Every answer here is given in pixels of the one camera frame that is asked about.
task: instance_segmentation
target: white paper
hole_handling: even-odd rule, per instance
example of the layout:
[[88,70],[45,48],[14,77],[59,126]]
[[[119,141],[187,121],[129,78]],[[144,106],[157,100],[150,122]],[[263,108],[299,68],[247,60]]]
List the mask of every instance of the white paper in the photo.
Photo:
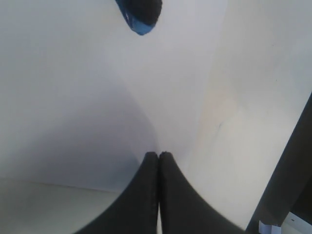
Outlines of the white paper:
[[122,190],[197,133],[226,0],[169,0],[140,37],[115,1],[0,2],[0,176]]

